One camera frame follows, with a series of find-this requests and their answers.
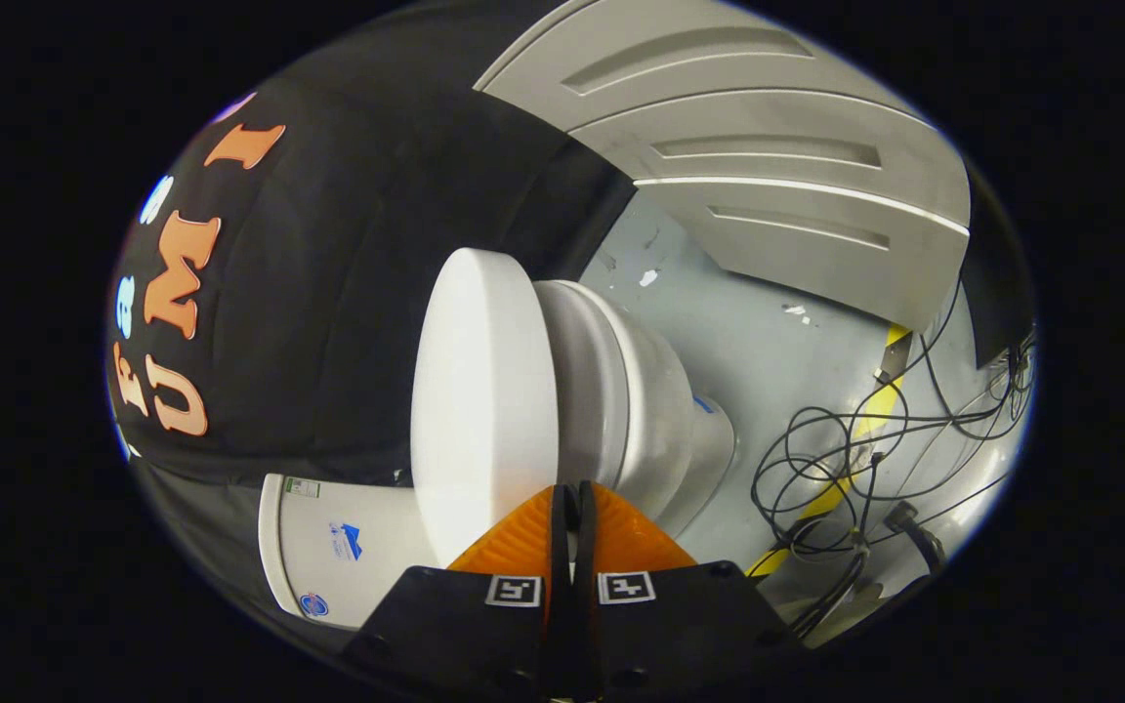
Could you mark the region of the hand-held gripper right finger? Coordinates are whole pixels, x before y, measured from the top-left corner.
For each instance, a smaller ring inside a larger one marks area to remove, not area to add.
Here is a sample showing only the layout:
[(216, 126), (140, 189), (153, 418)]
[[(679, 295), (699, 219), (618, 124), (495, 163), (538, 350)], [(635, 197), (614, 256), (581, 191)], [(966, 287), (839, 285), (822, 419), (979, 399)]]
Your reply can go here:
[(767, 699), (803, 660), (740, 566), (700, 564), (606, 486), (577, 493), (572, 583), (588, 699)]

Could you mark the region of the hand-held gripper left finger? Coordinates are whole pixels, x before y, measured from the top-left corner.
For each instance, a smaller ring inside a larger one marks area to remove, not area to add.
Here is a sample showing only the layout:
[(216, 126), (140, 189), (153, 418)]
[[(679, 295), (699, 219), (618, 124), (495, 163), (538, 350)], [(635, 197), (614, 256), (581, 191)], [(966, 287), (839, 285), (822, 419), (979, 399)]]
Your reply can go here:
[(402, 699), (548, 699), (574, 654), (573, 517), (549, 486), (447, 568), (410, 566), (343, 663)]

